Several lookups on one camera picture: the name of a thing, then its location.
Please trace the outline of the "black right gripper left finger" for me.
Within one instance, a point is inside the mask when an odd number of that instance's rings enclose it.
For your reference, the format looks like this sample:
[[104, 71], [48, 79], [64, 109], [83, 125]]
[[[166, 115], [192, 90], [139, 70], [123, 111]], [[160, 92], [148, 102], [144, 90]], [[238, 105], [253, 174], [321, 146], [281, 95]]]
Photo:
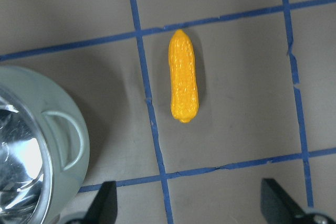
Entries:
[[87, 213], [84, 223], [109, 223], [117, 219], [117, 185], [115, 181], [104, 182]]

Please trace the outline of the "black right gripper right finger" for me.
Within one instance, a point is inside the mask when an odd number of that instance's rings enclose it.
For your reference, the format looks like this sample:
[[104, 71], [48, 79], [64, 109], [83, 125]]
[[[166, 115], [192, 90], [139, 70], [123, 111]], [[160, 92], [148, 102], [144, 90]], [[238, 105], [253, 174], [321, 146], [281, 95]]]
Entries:
[[261, 180], [260, 210], [267, 223], [300, 223], [306, 216], [273, 178]]

